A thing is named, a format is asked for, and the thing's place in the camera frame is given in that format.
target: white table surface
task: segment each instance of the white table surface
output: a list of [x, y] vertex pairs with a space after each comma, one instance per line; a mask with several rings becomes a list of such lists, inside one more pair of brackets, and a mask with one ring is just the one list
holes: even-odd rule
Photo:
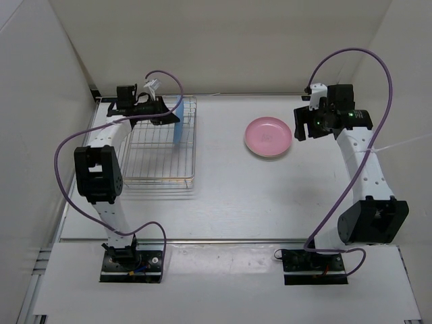
[[[254, 156], [243, 141], [247, 125], [262, 116], [282, 119], [294, 136], [293, 109], [305, 105], [300, 96], [198, 97], [193, 190], [137, 194], [125, 189], [120, 198], [130, 227], [158, 221], [170, 239], [178, 240], [306, 238], [348, 184], [333, 136], [294, 139], [288, 153], [275, 161]], [[95, 125], [105, 120], [107, 107], [100, 104]], [[76, 188], [72, 199], [98, 217]], [[329, 224], [351, 204], [349, 195]], [[160, 232], [148, 228], [137, 236], [160, 238]], [[61, 238], [104, 239], [106, 233], [69, 208]]]
[[[348, 285], [285, 286], [279, 246], [168, 247], [161, 284], [99, 283], [100, 243], [53, 247], [34, 314], [47, 324], [403, 324], [420, 319], [393, 246], [367, 248]], [[360, 253], [344, 255], [347, 270]]]

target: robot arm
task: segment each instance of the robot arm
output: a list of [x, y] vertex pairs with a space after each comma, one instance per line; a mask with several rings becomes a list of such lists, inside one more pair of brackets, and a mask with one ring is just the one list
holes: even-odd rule
[[[123, 178], [116, 151], [123, 140], [130, 134], [138, 121], [149, 119], [154, 125], [165, 125], [179, 122], [180, 119], [170, 113], [162, 97], [154, 94], [154, 84], [149, 87], [153, 92], [145, 103], [138, 103], [134, 86], [118, 86], [117, 102], [108, 108], [106, 124], [97, 137], [86, 147], [78, 147], [74, 152], [76, 181], [78, 192], [96, 209], [101, 220], [121, 233], [130, 232], [121, 200], [118, 196], [123, 190]], [[129, 116], [152, 116], [119, 121]], [[121, 236], [106, 229], [108, 243], [103, 244], [111, 260], [126, 268], [134, 265], [139, 257], [136, 251], [135, 236]]]
[[[329, 87], [313, 84], [310, 92], [310, 105], [294, 110], [294, 136], [306, 140], [304, 124], [308, 127], [308, 137], [333, 134], [352, 179], [373, 135], [369, 113], [355, 109], [351, 84]], [[348, 245], [387, 244], [394, 239], [408, 215], [408, 205], [406, 201], [396, 200], [373, 151], [353, 187], [353, 194], [352, 207], [340, 215], [337, 227], [315, 237], [315, 248], [345, 250]]]

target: black mounting plate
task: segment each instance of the black mounting plate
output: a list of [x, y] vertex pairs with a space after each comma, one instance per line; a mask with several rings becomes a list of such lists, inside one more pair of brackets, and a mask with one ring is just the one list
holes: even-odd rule
[[283, 276], [286, 286], [343, 285], [348, 280], [341, 254], [319, 254], [305, 250], [282, 249]]
[[[135, 282], [142, 284], [157, 284], [161, 279], [162, 251], [158, 250], [137, 250], [141, 262], [131, 269], [126, 269], [118, 263], [114, 263], [105, 251], [102, 262], [101, 276], [99, 282]], [[147, 266], [145, 272], [129, 275], [130, 271]]]

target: white wall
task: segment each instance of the white wall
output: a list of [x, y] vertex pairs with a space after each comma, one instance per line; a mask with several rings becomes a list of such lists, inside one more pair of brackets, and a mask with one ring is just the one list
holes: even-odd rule
[[[186, 92], [302, 92], [333, 50], [367, 46], [391, 0], [50, 0], [104, 95], [173, 72]], [[360, 55], [329, 62], [348, 81]], [[178, 91], [172, 82], [165, 92]]]
[[[57, 225], [55, 147], [87, 127], [94, 107], [47, 0], [24, 0], [15, 11], [18, 5], [0, 2], [0, 323], [16, 322], [38, 249]], [[65, 180], [73, 145], [60, 161]]]
[[[394, 103], [375, 147], [432, 132], [432, 1], [393, 0], [370, 49], [384, 58], [394, 81]], [[385, 108], [387, 84], [379, 66], [365, 58], [354, 77], [359, 109], [375, 122]], [[396, 198], [410, 214], [396, 237], [421, 314], [432, 323], [432, 141], [430, 138], [379, 153]]]

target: wire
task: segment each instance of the wire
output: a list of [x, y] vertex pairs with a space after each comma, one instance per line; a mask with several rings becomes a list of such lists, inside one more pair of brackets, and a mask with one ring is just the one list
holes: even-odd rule
[[323, 273], [320, 274], [320, 275], [315, 275], [314, 278], [324, 277], [325, 275], [327, 275], [327, 273], [329, 272], [329, 270], [330, 270], [330, 266], [327, 265], [327, 266], [325, 267], [325, 270], [323, 271]]
[[141, 265], [141, 262], [142, 262], [142, 257], [140, 255], [140, 260], [136, 263], [135, 267], [132, 270], [131, 269], [126, 269], [125, 266], [123, 266], [123, 268], [125, 268], [127, 271], [133, 272], [133, 271], [135, 271]]
[[150, 95], [149, 95], [148, 93], [142, 92], [142, 93], [140, 93], [140, 94], [136, 97], [136, 102], [135, 102], [135, 103], [137, 104], [138, 101], [140, 100], [140, 98], [143, 97], [143, 96], [147, 96], [147, 98], [150, 97]]
[[422, 135], [422, 136], [417, 136], [417, 137], [411, 138], [410, 140], [404, 140], [403, 142], [397, 142], [397, 143], [394, 143], [394, 144], [391, 144], [391, 145], [387, 145], [385, 147], [381, 147], [381, 148], [367, 148], [367, 149], [365, 149], [363, 151], [359, 151], [359, 152], [372, 151], [373, 153], [377, 153], [377, 152], [381, 152], [381, 151], [384, 151], [384, 150], [387, 150], [387, 149], [391, 149], [392, 147], [395, 147], [395, 146], [399, 146], [399, 145], [403, 145], [403, 144], [408, 144], [408, 143], [414, 142], [416, 140], [422, 140], [424, 138], [431, 137], [431, 136], [432, 136], [432, 133], [429, 133], [429, 134], [425, 134], [425, 135]]
[[75, 137], [78, 137], [80, 135], [83, 135], [85, 133], [89, 133], [89, 132], [93, 132], [95, 130], [102, 130], [103, 128], [109, 127], [113, 124], [117, 124], [117, 123], [121, 123], [124, 122], [125, 120], [129, 120], [129, 119], [138, 119], [138, 118], [157, 118], [157, 117], [165, 117], [166, 115], [169, 115], [170, 113], [172, 113], [173, 111], [175, 111], [179, 106], [180, 103], [183, 100], [183, 96], [184, 96], [184, 90], [183, 90], [183, 86], [182, 83], [171, 73], [163, 71], [163, 70], [153, 70], [150, 71], [147, 75], [146, 75], [146, 79], [154, 73], [162, 73], [165, 74], [169, 77], [171, 77], [179, 86], [180, 88], [180, 98], [178, 100], [178, 102], [175, 104], [174, 108], [171, 109], [170, 111], [167, 111], [166, 113], [158, 113], [158, 114], [154, 114], [154, 115], [137, 115], [137, 116], [129, 116], [129, 117], [123, 117], [120, 118], [118, 120], [116, 120], [113, 123], [108, 123], [108, 124], [104, 124], [101, 126], [97, 126], [97, 127], [93, 127], [93, 128], [89, 128], [87, 130], [82, 130], [80, 132], [76, 132], [75, 134], [72, 134], [71, 136], [68, 136], [67, 138], [65, 138], [57, 147], [57, 149], [55, 150], [55, 154], [54, 154], [54, 173], [55, 173], [55, 179], [57, 180], [57, 184], [59, 185], [61, 194], [63, 195], [64, 199], [66, 200], [67, 203], [69, 203], [69, 205], [75, 209], [77, 212], [79, 212], [81, 215], [83, 215], [84, 217], [88, 218], [91, 221], [94, 221], [96, 223], [98, 223], [99, 225], [102, 225], [103, 227], [107, 228], [110, 231], [113, 231], [114, 233], [116, 233], [117, 235], [120, 236], [131, 236], [134, 235], [135, 233], [138, 233], [140, 230], [142, 230], [143, 228], [149, 226], [149, 225], [156, 225], [158, 226], [163, 234], [163, 251], [162, 251], [162, 258], [161, 258], [161, 277], [159, 282], [162, 280], [162, 274], [163, 274], [163, 263], [165, 260], [165, 249], [167, 247], [167, 235], [165, 233], [165, 230], [163, 229], [162, 225], [157, 223], [156, 221], [150, 221], [148, 223], [145, 223], [144, 225], [141, 225], [140, 227], [138, 227], [137, 229], [128, 232], [128, 233], [123, 233], [120, 231], [117, 231], [114, 227], [106, 224], [105, 222], [93, 217], [92, 215], [89, 215], [88, 213], [86, 213], [85, 211], [83, 211], [80, 207], [78, 207], [72, 200], [71, 198], [68, 196], [66, 189], [63, 186], [63, 182], [61, 182], [61, 178], [60, 178], [60, 172], [59, 172], [59, 154], [60, 154], [60, 150], [63, 148], [63, 146], [69, 142], [70, 140], [74, 139]]
[[330, 55], [328, 55], [325, 59], [323, 59], [318, 66], [315, 68], [314, 72], [312, 73], [312, 75], [310, 76], [309, 82], [308, 82], [308, 87], [311, 86], [311, 83], [313, 81], [313, 78], [315, 77], [315, 74], [317, 74], [319, 68], [329, 59], [331, 59], [333, 56], [336, 56], [337, 54], [340, 53], [344, 53], [344, 52], [350, 52], [350, 51], [358, 51], [358, 52], [363, 52], [366, 53], [367, 55], [370, 55], [371, 57], [373, 57], [374, 59], [376, 59], [378, 61], [378, 63], [381, 65], [381, 67], [384, 69], [385, 72], [385, 76], [387, 77], [387, 82], [388, 82], [388, 100], [387, 100], [387, 107], [385, 108], [383, 117], [381, 118], [381, 121], [379, 122], [378, 126], [377, 126], [377, 130], [375, 131], [375, 133], [372, 135], [371, 141], [369, 142], [368, 146], [367, 146], [367, 151], [364, 154], [363, 160], [360, 163], [360, 166], [358, 167], [356, 173], [354, 174], [354, 176], [352, 177], [350, 183], [347, 185], [347, 187], [345, 188], [345, 190], [342, 192], [342, 194], [340, 195], [340, 197], [336, 200], [334, 206], [330, 209], [330, 211], [326, 214], [326, 216], [324, 217], [324, 219], [320, 222], [320, 224], [317, 226], [317, 228], [313, 231], [313, 233], [308, 237], [306, 243], [304, 243], [303, 249], [305, 249], [305, 251], [307, 252], [336, 252], [336, 253], [351, 253], [351, 252], [356, 252], [356, 251], [361, 251], [363, 253], [363, 257], [361, 262], [358, 264], [357, 267], [355, 267], [351, 272], [345, 274], [345, 276], [349, 276], [352, 275], [353, 273], [355, 273], [357, 270], [360, 269], [360, 267], [363, 265], [363, 263], [366, 260], [366, 251], [362, 248], [352, 248], [350, 250], [339, 250], [339, 249], [328, 249], [328, 248], [309, 248], [309, 244], [313, 241], [313, 239], [315, 238], [315, 236], [318, 234], [318, 232], [324, 227], [324, 225], [328, 222], [328, 220], [330, 219], [330, 217], [334, 214], [334, 212], [336, 211], [336, 209], [339, 207], [339, 205], [341, 204], [341, 202], [345, 199], [346, 195], [349, 193], [349, 191], [352, 189], [354, 183], [356, 182], [356, 180], [358, 179], [358, 177], [360, 176], [361, 171], [363, 170], [363, 168], [366, 165], [367, 159], [369, 158], [369, 155], [371, 154], [371, 148], [373, 146], [373, 143], [375, 142], [375, 140], [378, 137], [379, 132], [381, 131], [388, 115], [390, 112], [390, 108], [392, 106], [392, 101], [393, 101], [393, 82], [392, 82], [392, 76], [390, 75], [390, 71], [388, 69], [388, 67], [386, 66], [386, 64], [384, 63], [384, 61], [382, 60], [382, 58], [380, 58], [377, 54], [375, 54], [374, 52], [368, 50], [368, 49], [362, 49], [360, 47], [348, 47], [346, 49], [340, 49], [339, 51], [336, 51]]
[[138, 272], [141, 272], [141, 271], [144, 272], [143, 270], [145, 270], [145, 269], [147, 269], [147, 267], [143, 266], [143, 267], [141, 267], [139, 269], [132, 270], [131, 272], [128, 273], [128, 275], [134, 275], [135, 273], [138, 273]]

